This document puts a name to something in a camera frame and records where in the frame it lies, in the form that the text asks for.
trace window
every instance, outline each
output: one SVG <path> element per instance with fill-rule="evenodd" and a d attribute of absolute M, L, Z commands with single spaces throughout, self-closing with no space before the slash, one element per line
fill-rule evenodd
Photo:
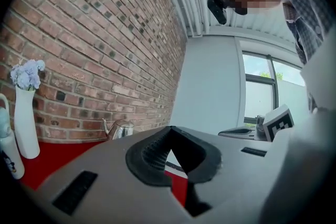
<path fill-rule="evenodd" d="M 308 114 L 308 99 L 300 68 L 270 55 L 243 52 L 246 74 L 246 124 L 256 124 L 257 116 L 286 104 L 294 123 Z"/>

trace black slot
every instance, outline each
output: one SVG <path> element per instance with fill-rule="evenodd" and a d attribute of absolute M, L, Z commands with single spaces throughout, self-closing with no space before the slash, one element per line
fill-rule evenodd
<path fill-rule="evenodd" d="M 93 172 L 81 172 L 56 200 L 54 200 L 53 205 L 71 216 L 97 176 L 98 175 Z"/>
<path fill-rule="evenodd" d="M 256 150 L 254 148 L 250 148 L 250 147 L 244 147 L 242 150 L 242 152 L 248 153 L 248 154 L 252 154 L 252 155 L 257 155 L 260 157 L 265 157 L 267 151 L 261 151 L 261 150 Z"/>

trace tree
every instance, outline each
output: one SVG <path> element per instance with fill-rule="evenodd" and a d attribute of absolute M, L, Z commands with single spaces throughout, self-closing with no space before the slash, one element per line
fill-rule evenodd
<path fill-rule="evenodd" d="M 259 74 L 261 77 L 265 77 L 265 78 L 270 78 L 271 75 L 269 74 L 269 72 L 260 72 Z M 278 80 L 283 80 L 283 73 L 276 73 L 277 79 Z"/>

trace white corrugated ceiling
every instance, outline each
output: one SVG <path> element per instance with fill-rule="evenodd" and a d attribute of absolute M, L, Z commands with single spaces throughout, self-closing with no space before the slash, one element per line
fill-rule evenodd
<path fill-rule="evenodd" d="M 221 26 L 207 9 L 206 0 L 173 1 L 189 36 L 199 37 L 214 33 L 218 35 L 221 31 L 225 35 L 232 32 L 235 33 L 233 35 L 244 36 L 244 33 L 247 33 L 248 37 L 254 39 L 260 36 L 260 40 L 274 40 L 275 44 L 284 43 L 286 47 L 294 48 L 294 39 L 285 23 L 281 6 L 264 13 L 246 16 L 228 10 L 228 22 Z"/>

